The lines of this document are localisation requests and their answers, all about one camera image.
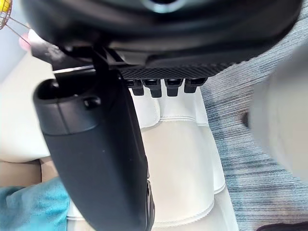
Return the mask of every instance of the teal towel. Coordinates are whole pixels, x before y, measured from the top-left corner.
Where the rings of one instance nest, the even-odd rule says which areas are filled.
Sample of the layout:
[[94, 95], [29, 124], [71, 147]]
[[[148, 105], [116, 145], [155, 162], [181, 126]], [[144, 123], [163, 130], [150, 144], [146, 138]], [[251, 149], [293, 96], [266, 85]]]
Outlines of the teal towel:
[[1, 231], [65, 231], [69, 196], [59, 178], [0, 188]]

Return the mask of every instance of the white leather seat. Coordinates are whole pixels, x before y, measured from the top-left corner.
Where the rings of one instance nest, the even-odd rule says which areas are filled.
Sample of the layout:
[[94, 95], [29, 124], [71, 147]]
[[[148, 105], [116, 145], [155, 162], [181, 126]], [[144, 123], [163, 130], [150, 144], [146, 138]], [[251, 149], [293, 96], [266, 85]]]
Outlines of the white leather seat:
[[162, 86], [160, 99], [149, 90], [138, 102], [133, 96], [155, 203], [153, 231], [238, 231], [200, 89], [185, 94], [182, 86], [171, 98]]
[[[49, 65], [28, 54], [2, 84], [0, 161], [49, 155], [32, 92], [51, 77]], [[200, 89], [185, 94], [182, 86], [178, 97], [167, 97], [162, 86], [160, 99], [148, 89], [133, 96], [156, 208], [153, 231], [238, 231]], [[68, 230], [90, 230], [73, 205], [70, 211]]]

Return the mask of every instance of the gray carpet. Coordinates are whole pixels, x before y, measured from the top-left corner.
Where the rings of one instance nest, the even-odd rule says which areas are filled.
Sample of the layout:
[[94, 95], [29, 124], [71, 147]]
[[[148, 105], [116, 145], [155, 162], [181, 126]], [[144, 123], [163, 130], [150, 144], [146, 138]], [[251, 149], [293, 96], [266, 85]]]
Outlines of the gray carpet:
[[241, 124], [253, 85], [308, 38], [308, 0], [300, 21], [267, 53], [229, 67], [202, 87], [240, 231], [272, 223], [308, 221], [308, 186], [262, 152]]

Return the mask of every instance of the black plastic lever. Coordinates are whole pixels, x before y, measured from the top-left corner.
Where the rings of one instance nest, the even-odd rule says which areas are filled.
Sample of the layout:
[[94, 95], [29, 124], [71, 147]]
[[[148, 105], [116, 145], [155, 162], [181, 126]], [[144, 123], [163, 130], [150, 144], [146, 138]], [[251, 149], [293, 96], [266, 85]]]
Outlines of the black plastic lever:
[[51, 157], [96, 230], [147, 231], [154, 204], [134, 104], [117, 71], [42, 82], [33, 99]]

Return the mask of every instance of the blurry white object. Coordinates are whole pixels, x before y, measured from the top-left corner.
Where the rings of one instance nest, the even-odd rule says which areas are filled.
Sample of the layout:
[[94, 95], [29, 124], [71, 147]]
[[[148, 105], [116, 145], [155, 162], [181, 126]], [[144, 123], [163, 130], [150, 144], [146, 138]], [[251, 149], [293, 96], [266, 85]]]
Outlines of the blurry white object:
[[255, 87], [249, 126], [264, 151], [308, 180], [308, 44]]

